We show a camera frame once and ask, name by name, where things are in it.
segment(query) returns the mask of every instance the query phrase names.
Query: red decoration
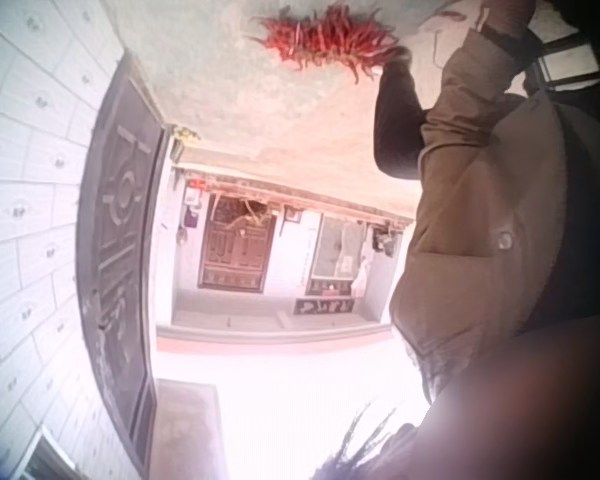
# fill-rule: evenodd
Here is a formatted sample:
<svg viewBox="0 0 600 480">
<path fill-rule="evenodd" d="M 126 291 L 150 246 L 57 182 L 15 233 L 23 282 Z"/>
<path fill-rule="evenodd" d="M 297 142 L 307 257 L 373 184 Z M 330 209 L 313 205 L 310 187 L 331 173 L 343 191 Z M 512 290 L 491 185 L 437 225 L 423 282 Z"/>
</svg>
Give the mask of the red decoration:
<svg viewBox="0 0 600 480">
<path fill-rule="evenodd" d="M 321 17 L 295 20 L 286 16 L 288 8 L 278 18 L 257 18 L 267 29 L 267 38 L 249 37 L 265 48 L 275 49 L 280 59 L 294 61 L 299 70 L 312 62 L 316 66 L 338 62 L 351 69 L 358 83 L 357 67 L 373 79 L 371 68 L 384 65 L 390 58 L 388 50 L 398 43 L 391 29 L 380 25 L 375 10 L 361 20 L 351 16 L 346 5 L 332 5 Z"/>
</svg>

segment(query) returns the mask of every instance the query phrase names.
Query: brown jacket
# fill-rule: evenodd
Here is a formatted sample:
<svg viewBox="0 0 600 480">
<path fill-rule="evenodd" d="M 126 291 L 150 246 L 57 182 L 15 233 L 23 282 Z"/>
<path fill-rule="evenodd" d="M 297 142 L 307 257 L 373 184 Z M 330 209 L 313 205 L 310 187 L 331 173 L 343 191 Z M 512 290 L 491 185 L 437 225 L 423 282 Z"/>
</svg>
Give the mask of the brown jacket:
<svg viewBox="0 0 600 480">
<path fill-rule="evenodd" d="M 600 185 L 600 124 L 542 92 L 505 101 L 522 68 L 471 31 L 445 66 L 422 129 L 423 194 L 390 311 L 431 400 L 513 336 L 547 284 L 565 229 L 560 118 L 589 152 Z"/>
</svg>

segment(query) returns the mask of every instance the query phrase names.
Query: hair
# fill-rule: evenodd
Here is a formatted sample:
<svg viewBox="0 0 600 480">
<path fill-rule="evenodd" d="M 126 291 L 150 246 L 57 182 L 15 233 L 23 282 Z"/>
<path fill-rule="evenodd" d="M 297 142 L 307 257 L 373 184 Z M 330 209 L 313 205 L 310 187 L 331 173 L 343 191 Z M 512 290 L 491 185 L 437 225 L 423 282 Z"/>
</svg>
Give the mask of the hair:
<svg viewBox="0 0 600 480">
<path fill-rule="evenodd" d="M 316 470 L 311 480 L 361 480 L 363 466 L 371 459 L 370 454 L 387 440 L 387 435 L 382 435 L 387 422 L 395 413 L 395 409 L 385 417 L 385 419 L 373 430 L 369 438 L 365 440 L 362 446 L 353 454 L 350 454 L 349 447 L 356 433 L 360 420 L 368 410 L 367 404 L 360 412 L 356 414 L 338 451 L 331 455 L 324 464 Z"/>
</svg>

